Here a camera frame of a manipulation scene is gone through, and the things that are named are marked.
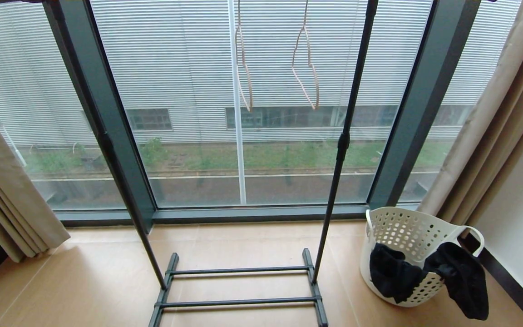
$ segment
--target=beige curtain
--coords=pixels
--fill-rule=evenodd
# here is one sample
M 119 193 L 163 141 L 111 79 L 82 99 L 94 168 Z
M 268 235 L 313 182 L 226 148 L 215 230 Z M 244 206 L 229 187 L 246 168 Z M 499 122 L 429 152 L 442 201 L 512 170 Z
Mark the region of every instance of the beige curtain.
M 494 75 L 419 211 L 472 225 L 522 151 L 523 3 Z
M 0 134 L 0 245 L 19 262 L 69 237 Z

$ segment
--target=white pole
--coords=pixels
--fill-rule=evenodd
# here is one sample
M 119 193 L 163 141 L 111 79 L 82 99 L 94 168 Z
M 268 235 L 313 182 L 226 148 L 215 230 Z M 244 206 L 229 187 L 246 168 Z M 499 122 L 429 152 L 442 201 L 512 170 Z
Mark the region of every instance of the white pole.
M 237 68 L 237 52 L 235 39 L 235 8 L 233 0 L 227 0 L 229 11 L 229 30 L 231 40 L 231 72 L 233 72 L 233 102 L 235 111 L 235 136 L 237 142 L 237 169 L 239 173 L 239 201 L 247 204 L 245 196 L 245 166 L 243 165 L 243 135 L 241 133 L 241 102 L 239 101 L 239 70 Z
M 4 130 L 5 136 L 8 138 L 9 143 L 11 143 L 11 146 L 13 147 L 13 151 L 17 155 L 17 158 L 19 159 L 19 161 L 21 161 L 21 166 L 23 166 L 23 167 L 27 166 L 27 162 L 25 162 L 23 155 L 21 155 L 21 153 L 15 146 L 15 143 L 13 143 L 13 139 L 11 138 L 11 136 L 9 136 L 9 133 L 8 133 L 7 129 L 5 128 L 4 123 L 1 121 L 1 119 L 0 119 L 0 124 L 1 124 L 1 129 Z

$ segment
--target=white plastic basket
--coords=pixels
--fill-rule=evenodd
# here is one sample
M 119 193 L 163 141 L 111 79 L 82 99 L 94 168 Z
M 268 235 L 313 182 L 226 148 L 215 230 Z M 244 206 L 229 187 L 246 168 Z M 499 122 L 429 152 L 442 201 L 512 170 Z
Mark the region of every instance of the white plastic basket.
M 360 273 L 369 288 L 383 300 L 400 307 L 415 307 L 436 295 L 444 282 L 434 272 L 413 290 L 413 294 L 399 304 L 391 297 L 384 297 L 372 283 L 370 276 L 370 254 L 376 243 L 384 244 L 393 250 L 405 253 L 405 261 L 421 268 L 425 259 L 434 253 L 444 242 L 459 245 L 457 237 L 469 228 L 479 239 L 479 248 L 473 253 L 477 257 L 484 248 L 484 236 L 470 226 L 457 226 L 426 213 L 419 213 L 396 207 L 382 207 L 367 210 L 366 237 L 360 258 Z

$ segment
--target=black metal clothes rack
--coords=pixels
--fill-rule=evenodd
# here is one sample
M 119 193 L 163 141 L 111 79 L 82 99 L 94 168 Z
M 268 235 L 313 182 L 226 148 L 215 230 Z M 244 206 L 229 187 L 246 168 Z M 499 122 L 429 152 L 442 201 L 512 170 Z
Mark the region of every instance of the black metal clothes rack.
M 167 270 L 163 276 L 158 267 L 158 263 L 154 256 L 151 244 L 148 240 L 147 235 L 144 233 L 142 228 L 142 218 L 139 207 L 133 200 L 131 190 L 127 187 L 127 180 L 120 173 L 122 167 L 116 159 L 116 153 L 112 141 L 108 135 L 104 132 L 100 135 L 99 139 L 106 150 L 105 155 L 108 157 L 108 161 L 114 165 L 113 175 L 118 188 L 120 189 L 127 209 L 131 215 L 135 228 L 138 232 L 139 237 L 147 256 L 151 261 L 154 273 L 158 278 L 160 284 L 160 293 L 154 303 L 154 310 L 151 316 L 149 327 L 158 327 L 160 325 L 161 318 L 166 308 L 187 308 L 187 307 L 213 307 L 213 306 L 238 306 L 238 305 L 255 305 L 255 304 L 282 304 L 282 303 L 295 303 L 295 302 L 308 302 L 313 303 L 316 309 L 316 316 L 318 319 L 319 327 L 328 327 L 328 319 L 326 318 L 326 310 L 324 309 L 324 303 L 322 302 L 322 295 L 320 288 L 318 287 L 318 273 L 320 271 L 320 264 L 322 262 L 322 255 L 324 253 L 324 246 L 326 244 L 326 236 L 328 234 L 328 227 L 330 226 L 330 219 L 332 216 L 332 209 L 334 208 L 334 201 L 336 200 L 336 192 L 338 190 L 338 182 L 340 181 L 340 174 L 342 173 L 342 164 L 346 157 L 346 152 L 350 144 L 350 126 L 355 111 L 355 103 L 359 92 L 360 80 L 363 74 L 363 68 L 365 67 L 365 59 L 367 55 L 367 49 L 369 47 L 369 40 L 372 32 L 372 24 L 376 13 L 376 6 L 378 0 L 369 0 L 365 13 L 365 26 L 360 41 L 360 49 L 356 62 L 355 75 L 352 81 L 352 87 L 350 91 L 350 97 L 348 101 L 348 108 L 346 111 L 346 119 L 338 139 L 338 152 L 336 154 L 336 165 L 334 168 L 334 174 L 332 176 L 332 185 L 330 188 L 330 194 L 328 197 L 328 204 L 326 206 L 326 215 L 324 217 L 324 225 L 322 226 L 322 233 L 320 237 L 320 243 L 318 245 L 318 254 L 316 257 L 316 264 L 312 263 L 310 251 L 305 248 L 302 253 L 302 259 L 304 265 L 292 266 L 292 267 L 264 267 L 264 268 L 235 268 L 235 269 L 200 269 L 200 270 L 177 270 L 177 263 L 179 262 L 179 256 L 177 253 L 173 253 L 168 263 Z M 268 273 L 268 272 L 283 272 L 283 271 L 306 271 L 308 275 L 308 282 L 311 288 L 312 296 L 309 297 L 286 297 L 286 298 L 255 298 L 245 300 L 224 300 L 224 301 L 203 301 L 203 302 L 167 302 L 168 293 L 171 289 L 174 277 L 177 275 L 204 275 L 204 274 L 216 274 L 216 273 Z

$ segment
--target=corrugated metal wall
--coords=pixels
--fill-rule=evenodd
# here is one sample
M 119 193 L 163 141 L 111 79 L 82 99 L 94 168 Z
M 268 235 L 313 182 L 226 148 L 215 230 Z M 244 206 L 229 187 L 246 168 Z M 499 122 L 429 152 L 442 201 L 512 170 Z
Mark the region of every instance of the corrugated metal wall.
M 135 132 L 137 142 L 235 141 L 226 0 L 93 0 L 118 91 L 127 109 L 167 108 L 173 131 Z M 307 105 L 290 64 L 304 0 L 241 2 L 254 106 Z M 321 105 L 346 105 L 366 1 L 311 0 L 308 31 Z M 430 0 L 380 0 L 358 105 L 398 105 L 427 20 Z M 473 105 L 496 66 L 518 0 L 482 2 L 444 104 Z M 305 65 L 297 71 L 314 97 Z M 247 94 L 245 70 L 239 69 Z M 17 145 L 94 144 L 42 6 L 0 5 L 0 118 Z M 354 128 L 353 139 L 386 139 L 388 128 Z M 434 126 L 429 137 L 459 127 Z M 340 128 L 245 129 L 244 141 L 336 138 Z

